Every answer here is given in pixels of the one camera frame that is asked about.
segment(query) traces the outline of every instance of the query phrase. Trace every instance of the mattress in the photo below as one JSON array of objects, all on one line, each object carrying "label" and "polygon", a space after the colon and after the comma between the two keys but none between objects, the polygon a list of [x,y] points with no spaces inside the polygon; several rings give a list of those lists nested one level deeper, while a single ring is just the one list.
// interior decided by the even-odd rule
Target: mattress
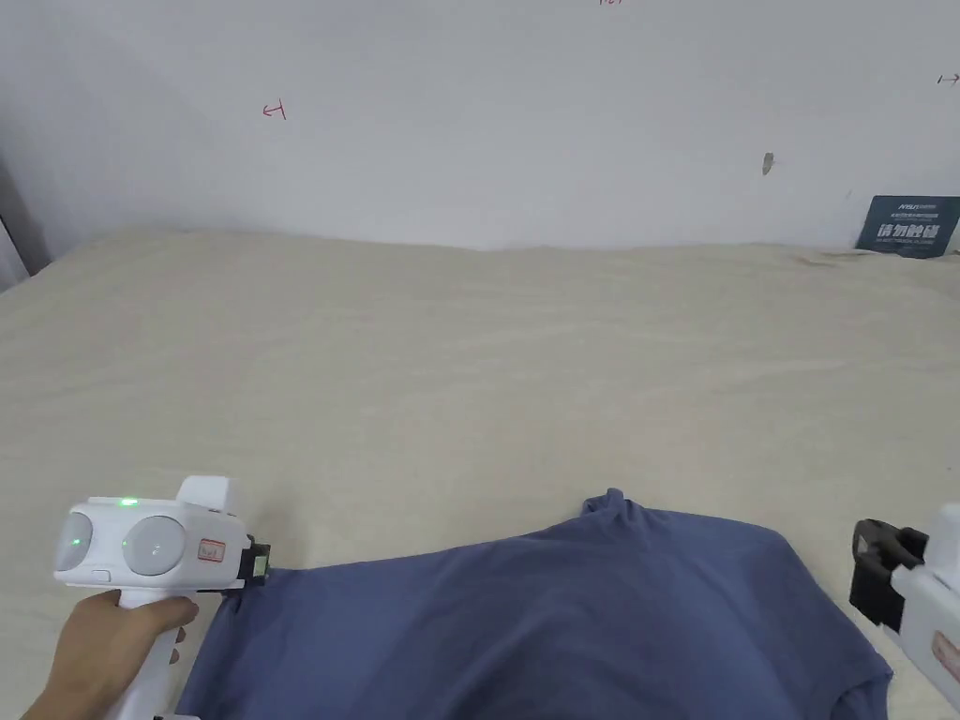
[{"label": "mattress", "polygon": [[52,578],[71,504],[198,473],[287,567],[506,538],[608,487],[765,525],[896,670],[892,717],[950,717],[846,596],[857,520],[958,499],[958,406],[955,257],[126,232],[0,296],[0,715],[82,596]]}]

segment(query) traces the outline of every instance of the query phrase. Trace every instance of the gripper handle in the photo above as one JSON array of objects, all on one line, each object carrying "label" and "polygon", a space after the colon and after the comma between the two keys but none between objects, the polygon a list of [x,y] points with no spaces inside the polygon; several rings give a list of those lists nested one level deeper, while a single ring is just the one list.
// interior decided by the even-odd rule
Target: gripper handle
[{"label": "gripper handle", "polygon": [[[159,589],[123,590],[119,605],[121,608],[139,608],[178,595],[183,593]],[[178,631],[168,631],[156,639],[140,672],[107,713],[106,720],[154,720],[166,710],[170,695],[170,656],[177,644]]]}]

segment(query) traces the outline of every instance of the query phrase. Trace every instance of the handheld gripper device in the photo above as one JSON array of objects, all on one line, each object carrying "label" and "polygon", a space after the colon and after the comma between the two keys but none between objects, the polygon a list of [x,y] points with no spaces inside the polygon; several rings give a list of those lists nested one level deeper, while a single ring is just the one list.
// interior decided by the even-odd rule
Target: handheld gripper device
[{"label": "handheld gripper device", "polygon": [[[78,588],[120,588],[122,608],[261,585],[270,545],[254,542],[232,507],[229,478],[203,475],[186,478],[175,500],[91,497],[63,523],[54,576]],[[108,720],[160,715],[176,641],[176,630],[156,639]]]}]

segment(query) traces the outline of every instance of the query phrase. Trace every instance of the fabric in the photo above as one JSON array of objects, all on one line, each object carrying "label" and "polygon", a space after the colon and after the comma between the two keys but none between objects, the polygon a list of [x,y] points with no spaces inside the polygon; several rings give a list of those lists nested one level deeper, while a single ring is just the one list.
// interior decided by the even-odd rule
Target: fabric
[{"label": "fabric", "polygon": [[858,520],[957,499],[957,408],[960,255],[123,232],[0,295],[0,718],[83,597],[51,577],[70,507],[191,474],[235,479],[281,567],[510,538],[608,486],[775,528],[894,668],[891,717],[952,717],[847,595]]},{"label": "fabric", "polygon": [[610,490],[533,535],[227,601],[204,720],[885,718],[886,663],[780,535]]}]

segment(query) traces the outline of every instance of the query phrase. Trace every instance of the white wall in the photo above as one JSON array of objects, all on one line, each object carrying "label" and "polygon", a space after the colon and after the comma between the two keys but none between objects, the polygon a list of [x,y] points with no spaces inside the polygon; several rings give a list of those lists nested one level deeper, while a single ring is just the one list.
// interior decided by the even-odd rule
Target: white wall
[{"label": "white wall", "polygon": [[0,4],[0,158],[54,255],[129,224],[848,247],[874,194],[960,191],[955,0]]}]

